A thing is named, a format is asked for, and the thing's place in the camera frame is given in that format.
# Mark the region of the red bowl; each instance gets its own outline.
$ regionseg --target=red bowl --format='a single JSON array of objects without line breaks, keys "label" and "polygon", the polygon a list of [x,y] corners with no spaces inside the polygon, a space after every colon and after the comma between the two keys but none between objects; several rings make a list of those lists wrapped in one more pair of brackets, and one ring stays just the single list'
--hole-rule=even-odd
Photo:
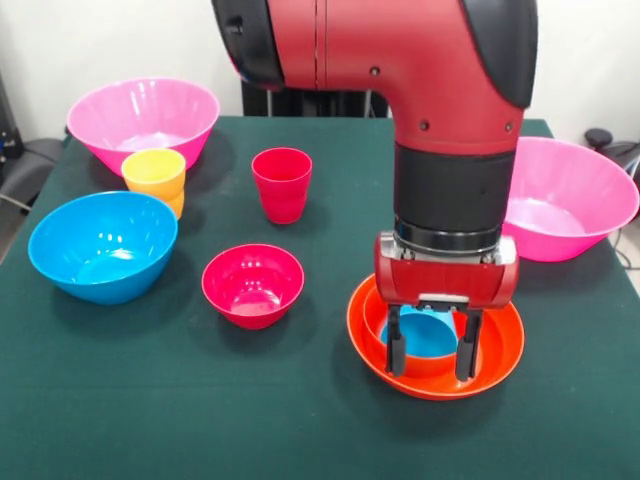
[{"label": "red bowl", "polygon": [[[460,382],[451,368],[440,375],[422,378],[402,375],[395,377],[385,371],[386,360],[371,348],[365,326],[364,311],[367,295],[376,288],[374,275],[364,280],[353,292],[347,309],[347,329],[360,358],[382,380],[408,395],[425,400],[455,400],[489,390],[505,380],[516,368],[524,352],[525,334],[520,315],[512,303],[497,310],[485,310],[476,364],[476,376]],[[456,329],[460,320],[454,317]]]},{"label": "red bowl", "polygon": [[230,322],[249,330],[267,328],[302,293],[304,270],[291,253],[273,245],[225,250],[204,269],[202,292]]}]

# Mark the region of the blue bowl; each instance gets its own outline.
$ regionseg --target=blue bowl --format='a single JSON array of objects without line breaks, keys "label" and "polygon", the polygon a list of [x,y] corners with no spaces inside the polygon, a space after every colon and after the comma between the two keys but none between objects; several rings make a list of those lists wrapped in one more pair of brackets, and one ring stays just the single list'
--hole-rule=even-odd
[{"label": "blue bowl", "polygon": [[[406,338],[407,355],[432,358],[455,353],[458,337],[451,312],[416,310],[409,306],[400,309],[400,331]],[[387,325],[380,332],[380,340],[387,343]]]},{"label": "blue bowl", "polygon": [[29,239],[29,259],[70,295],[102,305],[146,292],[164,270],[178,221],[164,202],[141,193],[77,198],[47,215]]}]

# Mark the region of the red cup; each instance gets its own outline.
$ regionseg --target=red cup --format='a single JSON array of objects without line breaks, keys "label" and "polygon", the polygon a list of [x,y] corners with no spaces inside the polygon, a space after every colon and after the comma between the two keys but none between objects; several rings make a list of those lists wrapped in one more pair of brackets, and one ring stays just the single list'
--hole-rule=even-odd
[{"label": "red cup", "polygon": [[295,148],[271,148],[253,159],[251,169],[267,218],[279,225],[298,221],[311,184],[311,157]]}]

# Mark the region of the dark green table cover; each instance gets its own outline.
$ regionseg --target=dark green table cover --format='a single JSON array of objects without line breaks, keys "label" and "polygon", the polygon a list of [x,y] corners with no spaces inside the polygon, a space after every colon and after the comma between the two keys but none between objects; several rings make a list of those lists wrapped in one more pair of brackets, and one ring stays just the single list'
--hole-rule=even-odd
[{"label": "dark green table cover", "polygon": [[[524,134],[550,132],[530,121]],[[266,221],[250,173],[278,145],[315,162],[288,227]],[[365,368],[345,309],[392,225],[392,174],[387,120],[223,118],[188,175],[167,270],[108,308],[58,291],[27,257],[53,208],[124,188],[72,141],[0,267],[0,479],[640,478],[640,301],[606,242],[523,262],[527,345],[494,390],[432,403]],[[209,259],[245,242],[289,249],[307,275],[288,317],[261,332],[200,291]]]}]

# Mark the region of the small blue bowl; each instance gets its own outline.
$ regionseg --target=small blue bowl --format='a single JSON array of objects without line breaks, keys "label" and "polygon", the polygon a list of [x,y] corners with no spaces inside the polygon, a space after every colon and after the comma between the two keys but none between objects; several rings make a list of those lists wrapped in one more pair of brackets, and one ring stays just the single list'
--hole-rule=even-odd
[{"label": "small blue bowl", "polygon": [[[458,337],[451,312],[417,310],[409,306],[400,309],[400,331],[406,338],[407,355],[432,358],[455,353]],[[387,343],[387,325],[380,332]]]}]

